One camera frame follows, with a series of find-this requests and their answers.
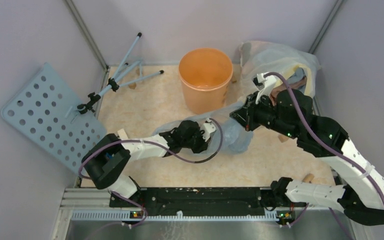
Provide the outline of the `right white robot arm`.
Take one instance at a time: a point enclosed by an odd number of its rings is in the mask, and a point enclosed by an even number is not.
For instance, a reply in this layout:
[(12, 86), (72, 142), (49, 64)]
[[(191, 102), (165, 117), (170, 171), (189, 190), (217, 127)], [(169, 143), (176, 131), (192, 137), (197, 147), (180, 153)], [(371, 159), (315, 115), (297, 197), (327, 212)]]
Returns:
[(384, 225), (384, 177), (337, 121), (313, 114), (311, 97), (296, 89), (283, 90), (273, 104), (269, 97), (252, 93), (230, 117), (246, 131), (265, 127), (295, 139), (299, 148), (327, 163), (344, 180), (325, 186), (282, 177), (271, 184), (277, 205), (309, 203), (340, 211), (365, 226)]

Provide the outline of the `light blue plastic trash bag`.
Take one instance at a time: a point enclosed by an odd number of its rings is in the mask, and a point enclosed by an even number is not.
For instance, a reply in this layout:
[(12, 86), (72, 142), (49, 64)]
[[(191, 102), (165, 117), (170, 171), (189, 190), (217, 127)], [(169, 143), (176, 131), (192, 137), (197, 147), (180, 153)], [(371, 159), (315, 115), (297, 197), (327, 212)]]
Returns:
[[(193, 115), (182, 120), (175, 120), (169, 123), (165, 123), (157, 127), (152, 133), (152, 135), (172, 130), (174, 127), (178, 127), (181, 121), (183, 120), (195, 121), (201, 125), (205, 122), (207, 118), (213, 118), (220, 124), (222, 129), (223, 143), (220, 149), (220, 153), (226, 155), (237, 155), (244, 153), (248, 150), (254, 133), (252, 131), (246, 131), (244, 127), (242, 127), (236, 120), (230, 117), (230, 113), (241, 108), (243, 104), (243, 101), (237, 101), (233, 104), (230, 104), (214, 111), (206, 112), (199, 115)], [(205, 156), (213, 154), (219, 146), (220, 133), (214, 132), (211, 134), (211, 137), (213, 137), (214, 140), (209, 141), (209, 146), (207, 150), (196, 154), (193, 153), (192, 150), (185, 150), (184, 152), (187, 155), (195, 156)]]

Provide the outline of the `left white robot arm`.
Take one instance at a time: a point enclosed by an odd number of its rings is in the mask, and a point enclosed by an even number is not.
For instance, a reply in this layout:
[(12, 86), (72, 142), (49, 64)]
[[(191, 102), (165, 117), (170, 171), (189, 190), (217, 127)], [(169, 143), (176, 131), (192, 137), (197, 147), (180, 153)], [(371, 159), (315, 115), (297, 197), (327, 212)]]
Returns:
[(177, 156), (183, 149), (194, 154), (207, 150), (211, 135), (217, 130), (209, 120), (202, 124), (183, 120), (177, 127), (146, 138), (120, 139), (107, 134), (81, 160), (81, 171), (99, 190), (108, 190), (121, 196), (129, 207), (140, 202), (140, 193), (134, 180), (122, 172), (127, 163), (159, 157)]

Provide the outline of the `large translucent white trash bag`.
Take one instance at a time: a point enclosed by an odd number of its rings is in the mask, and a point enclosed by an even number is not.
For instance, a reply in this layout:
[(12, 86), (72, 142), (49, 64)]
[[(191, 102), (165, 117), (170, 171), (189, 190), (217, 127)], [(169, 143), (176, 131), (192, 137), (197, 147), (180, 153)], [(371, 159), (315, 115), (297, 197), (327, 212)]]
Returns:
[(298, 87), (304, 95), (316, 95), (316, 76), (320, 63), (313, 54), (297, 50), (288, 45), (260, 40), (243, 42), (240, 53), (240, 91), (238, 100), (244, 102), (247, 95), (259, 91), (253, 79), (261, 73), (276, 72), (293, 85), (306, 77), (306, 82)]

